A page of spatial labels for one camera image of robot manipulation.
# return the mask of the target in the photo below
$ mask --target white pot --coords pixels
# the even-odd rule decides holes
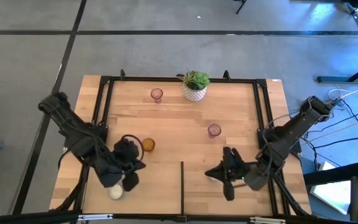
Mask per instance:
[[[184,84],[182,86],[183,86],[183,94],[187,100],[196,102],[202,100],[205,96],[206,87],[203,88],[202,90],[191,90]]]

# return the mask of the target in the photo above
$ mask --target wooden table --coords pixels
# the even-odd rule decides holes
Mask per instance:
[[[100,76],[84,76],[75,113],[91,121]],[[107,145],[112,149],[124,134],[156,142],[153,152],[146,152],[145,169],[137,173],[139,185],[126,192],[121,200],[111,200],[99,183],[94,170],[89,172],[83,201],[84,213],[154,213],[180,214],[181,172],[184,164],[185,214],[196,215],[271,215],[267,186],[260,191],[248,187],[236,189],[236,199],[228,202],[220,181],[212,181],[204,172],[219,164],[223,146],[235,147],[243,160],[255,161],[259,151],[256,130],[258,117],[251,84],[211,83],[199,102],[185,99],[177,82],[115,81],[109,109]],[[273,118],[288,114],[280,80],[267,80]],[[150,97],[153,88],[163,90],[162,103]],[[263,94],[260,90],[264,123],[267,124]],[[289,118],[275,121],[282,125]],[[217,123],[220,136],[208,137],[207,127]],[[81,164],[67,154],[58,173],[50,208],[59,206],[73,190],[80,176]],[[304,210],[310,205],[299,160],[289,155],[283,168],[285,183]],[[279,189],[275,188],[278,209],[282,213]]]

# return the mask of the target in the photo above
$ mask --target white ball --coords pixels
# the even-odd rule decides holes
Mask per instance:
[[[112,187],[108,187],[109,196],[113,200],[118,200],[124,195],[124,189],[122,189],[121,185],[116,184]]]

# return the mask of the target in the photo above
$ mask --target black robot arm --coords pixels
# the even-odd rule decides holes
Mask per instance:
[[[126,176],[124,190],[129,191],[136,186],[139,180],[135,170],[144,168],[145,164],[137,159],[139,150],[133,141],[124,136],[115,143],[111,152],[102,140],[105,138],[103,133],[70,109],[64,93],[48,96],[39,103],[39,109],[59,126],[59,133],[66,137],[65,147],[82,164],[94,168],[104,187],[114,186],[123,175]]]
[[[256,156],[257,162],[245,163],[236,149],[225,147],[221,163],[206,171],[206,175],[224,183],[224,195],[227,200],[234,199],[232,181],[242,179],[252,190],[260,190],[268,181],[269,175],[277,182],[297,214],[306,215],[278,178],[277,173],[283,168],[291,148],[299,141],[312,125],[326,121],[333,109],[333,103],[324,103],[315,96],[306,99],[299,113],[283,126],[258,130],[261,150]]]

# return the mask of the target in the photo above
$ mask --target gray floor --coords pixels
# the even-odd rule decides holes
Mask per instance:
[[[70,30],[79,5],[80,0],[0,0],[0,29]],[[94,0],[87,2],[80,30],[358,30],[343,4],[248,0],[235,15],[238,6],[230,0]],[[67,40],[66,35],[0,36],[0,140],[7,145],[0,150],[0,215],[11,205],[42,116],[37,103],[53,87]],[[191,69],[221,77],[228,69],[232,77],[280,78],[293,110],[310,95],[328,99],[327,92],[335,86],[317,84],[317,76],[358,71],[358,37],[77,36],[61,90],[74,106],[83,75],[118,75],[121,68],[137,76],[170,76]],[[340,87],[355,90],[358,85]],[[358,113],[358,95],[346,100]],[[346,110],[335,110],[332,120],[313,129],[348,116]],[[358,125],[315,145],[354,136]],[[56,125],[50,124],[24,212],[47,211],[62,144]],[[358,162],[358,141],[319,153],[340,165]],[[303,156],[313,159],[313,152],[304,146]]]

